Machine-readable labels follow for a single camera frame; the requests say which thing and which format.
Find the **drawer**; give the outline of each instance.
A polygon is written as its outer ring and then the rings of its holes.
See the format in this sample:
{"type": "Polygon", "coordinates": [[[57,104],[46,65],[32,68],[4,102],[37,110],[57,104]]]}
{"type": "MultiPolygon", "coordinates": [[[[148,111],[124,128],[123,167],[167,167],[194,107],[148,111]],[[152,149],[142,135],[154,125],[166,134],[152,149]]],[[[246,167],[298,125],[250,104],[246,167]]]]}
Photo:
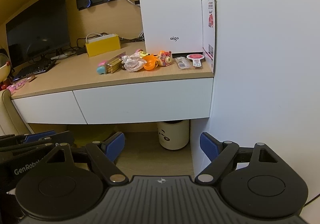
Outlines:
{"type": "Polygon", "coordinates": [[[27,123],[86,124],[72,91],[12,100],[27,123]]]}
{"type": "Polygon", "coordinates": [[[210,115],[213,78],[75,90],[88,124],[157,122],[210,115]]]}

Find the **crumpled white paper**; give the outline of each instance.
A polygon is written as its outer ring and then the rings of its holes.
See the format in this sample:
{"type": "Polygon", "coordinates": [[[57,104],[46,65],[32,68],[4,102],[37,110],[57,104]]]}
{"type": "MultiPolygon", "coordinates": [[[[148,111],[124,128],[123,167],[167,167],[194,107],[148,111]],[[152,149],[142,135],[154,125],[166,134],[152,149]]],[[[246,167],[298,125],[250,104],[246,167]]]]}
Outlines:
{"type": "Polygon", "coordinates": [[[133,55],[126,55],[122,57],[122,63],[124,68],[130,72],[138,71],[143,68],[143,64],[147,62],[140,58],[140,53],[134,53],[133,55]]]}

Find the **trash can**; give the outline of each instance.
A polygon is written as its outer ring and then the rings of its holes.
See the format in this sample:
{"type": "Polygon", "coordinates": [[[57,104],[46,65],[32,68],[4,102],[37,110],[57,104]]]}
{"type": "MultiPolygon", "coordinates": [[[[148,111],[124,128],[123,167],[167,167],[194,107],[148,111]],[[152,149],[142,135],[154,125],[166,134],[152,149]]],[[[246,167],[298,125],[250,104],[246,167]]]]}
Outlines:
{"type": "Polygon", "coordinates": [[[178,150],[189,142],[189,120],[158,122],[160,144],[168,150],[178,150]]]}

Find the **keyboard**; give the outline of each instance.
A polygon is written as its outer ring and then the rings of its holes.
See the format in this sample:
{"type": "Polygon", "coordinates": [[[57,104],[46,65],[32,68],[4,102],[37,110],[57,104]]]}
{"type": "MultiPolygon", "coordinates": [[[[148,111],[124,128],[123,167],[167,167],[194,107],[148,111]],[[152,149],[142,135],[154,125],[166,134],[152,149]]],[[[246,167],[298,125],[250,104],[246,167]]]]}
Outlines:
{"type": "Polygon", "coordinates": [[[42,59],[34,64],[31,64],[30,66],[27,66],[21,69],[18,72],[18,74],[13,78],[13,81],[23,79],[30,75],[37,75],[37,74],[47,72],[50,68],[53,67],[56,61],[57,60],[42,59]]]}

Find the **white computer tower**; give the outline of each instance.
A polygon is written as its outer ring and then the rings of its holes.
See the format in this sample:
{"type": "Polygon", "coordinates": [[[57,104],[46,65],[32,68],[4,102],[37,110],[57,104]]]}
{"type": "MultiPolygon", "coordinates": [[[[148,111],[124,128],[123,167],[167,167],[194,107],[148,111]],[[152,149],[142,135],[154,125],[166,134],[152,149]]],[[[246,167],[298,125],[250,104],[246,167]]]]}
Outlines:
{"type": "Polygon", "coordinates": [[[201,0],[140,0],[146,48],[202,52],[201,0]]]}

